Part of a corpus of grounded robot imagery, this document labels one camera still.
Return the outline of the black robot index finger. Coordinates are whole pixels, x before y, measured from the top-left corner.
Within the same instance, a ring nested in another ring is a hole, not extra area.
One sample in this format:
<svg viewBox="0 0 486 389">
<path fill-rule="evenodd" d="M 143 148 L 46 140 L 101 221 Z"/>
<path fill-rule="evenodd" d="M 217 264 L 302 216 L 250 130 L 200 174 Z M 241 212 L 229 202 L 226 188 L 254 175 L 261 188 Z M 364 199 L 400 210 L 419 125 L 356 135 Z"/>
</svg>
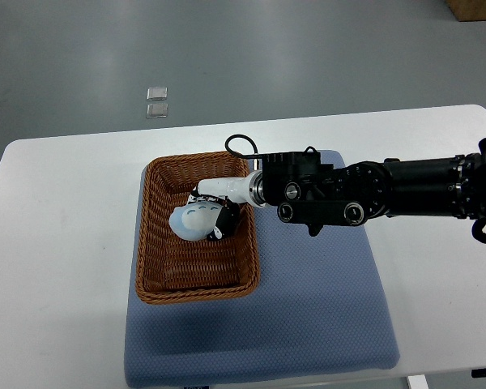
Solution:
<svg viewBox="0 0 486 389">
<path fill-rule="evenodd" d="M 222 203 L 223 200 L 221 198 L 210 196 L 210 195 L 199 195 L 195 196 L 190 194 L 187 203 L 198 203 L 198 202 L 210 202 L 210 203 Z"/>
</svg>

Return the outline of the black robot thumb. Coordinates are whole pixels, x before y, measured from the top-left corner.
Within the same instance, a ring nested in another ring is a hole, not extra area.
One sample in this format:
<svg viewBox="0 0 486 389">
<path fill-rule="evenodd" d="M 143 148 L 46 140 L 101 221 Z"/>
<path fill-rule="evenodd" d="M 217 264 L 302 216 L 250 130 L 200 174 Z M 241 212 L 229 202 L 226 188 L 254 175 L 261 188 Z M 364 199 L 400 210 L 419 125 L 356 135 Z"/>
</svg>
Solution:
<svg viewBox="0 0 486 389">
<path fill-rule="evenodd" d="M 231 237 L 238 226 L 240 220 L 240 206 L 226 200 L 216 218 L 214 229 L 207 234 L 207 240 L 217 242 L 227 237 Z"/>
</svg>

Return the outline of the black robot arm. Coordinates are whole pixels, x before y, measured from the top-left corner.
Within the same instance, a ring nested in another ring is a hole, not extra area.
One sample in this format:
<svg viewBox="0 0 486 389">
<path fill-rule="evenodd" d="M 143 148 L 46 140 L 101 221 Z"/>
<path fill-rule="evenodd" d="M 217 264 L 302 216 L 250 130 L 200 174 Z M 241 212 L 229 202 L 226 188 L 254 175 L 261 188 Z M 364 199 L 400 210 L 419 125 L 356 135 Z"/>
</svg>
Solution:
<svg viewBox="0 0 486 389">
<path fill-rule="evenodd" d="M 315 237 L 326 225 L 361 226 L 380 216 L 469 218 L 486 244 L 486 138 L 479 152 L 431 160 L 362 161 L 344 168 L 322 163 L 314 147 L 259 154 L 247 177 L 201 180 L 191 199 L 218 198 L 273 206 L 284 223 L 304 224 Z"/>
</svg>

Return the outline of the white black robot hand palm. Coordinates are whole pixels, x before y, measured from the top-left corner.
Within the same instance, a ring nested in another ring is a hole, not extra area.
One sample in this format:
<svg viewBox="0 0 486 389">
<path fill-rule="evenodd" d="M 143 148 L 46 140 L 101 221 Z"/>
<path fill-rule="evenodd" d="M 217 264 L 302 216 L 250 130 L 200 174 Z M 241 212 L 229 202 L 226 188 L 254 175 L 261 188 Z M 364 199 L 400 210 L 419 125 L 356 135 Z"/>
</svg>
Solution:
<svg viewBox="0 0 486 389">
<path fill-rule="evenodd" d="M 192 189 L 190 195 L 210 195 L 229 199 L 233 203 L 254 205 L 250 194 L 251 180 L 251 176 L 203 179 Z"/>
</svg>

